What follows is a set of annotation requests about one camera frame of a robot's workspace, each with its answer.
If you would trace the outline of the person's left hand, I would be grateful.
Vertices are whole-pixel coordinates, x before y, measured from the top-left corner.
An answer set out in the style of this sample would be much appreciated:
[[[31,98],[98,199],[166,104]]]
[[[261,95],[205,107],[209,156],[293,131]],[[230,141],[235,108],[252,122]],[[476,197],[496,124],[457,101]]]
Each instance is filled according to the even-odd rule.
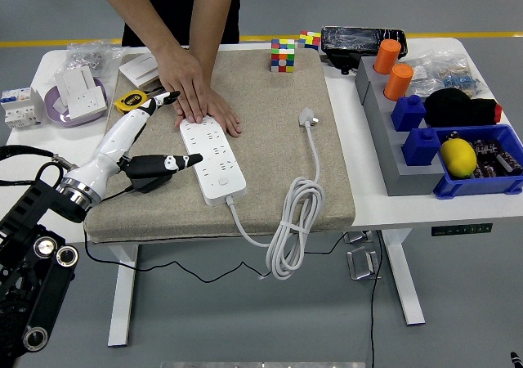
[[[239,117],[230,105],[209,86],[203,87],[203,93],[186,100],[182,96],[174,103],[177,113],[176,128],[186,119],[189,123],[202,123],[206,116],[213,117],[221,128],[232,137],[242,133]]]

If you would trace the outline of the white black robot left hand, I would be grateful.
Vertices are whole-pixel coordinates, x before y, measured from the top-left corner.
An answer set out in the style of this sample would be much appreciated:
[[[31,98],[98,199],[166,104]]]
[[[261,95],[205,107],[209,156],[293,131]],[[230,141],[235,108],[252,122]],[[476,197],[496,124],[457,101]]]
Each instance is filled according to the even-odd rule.
[[[105,134],[91,158],[65,174],[60,191],[85,195],[89,203],[98,204],[106,196],[109,178],[120,171],[124,171],[132,182],[144,182],[171,177],[201,162],[203,156],[200,154],[128,156],[149,117],[162,105],[172,104],[179,95],[179,92],[165,92],[127,112]]]

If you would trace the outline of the person's right hand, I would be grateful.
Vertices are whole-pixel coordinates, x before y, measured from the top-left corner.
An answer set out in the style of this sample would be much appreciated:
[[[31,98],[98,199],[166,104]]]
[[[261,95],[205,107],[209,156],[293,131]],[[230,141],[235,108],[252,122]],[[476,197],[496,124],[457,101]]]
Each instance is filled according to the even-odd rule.
[[[179,92],[177,113],[191,123],[201,123],[207,114],[206,87],[197,59],[181,46],[167,46],[153,53],[164,88]]]

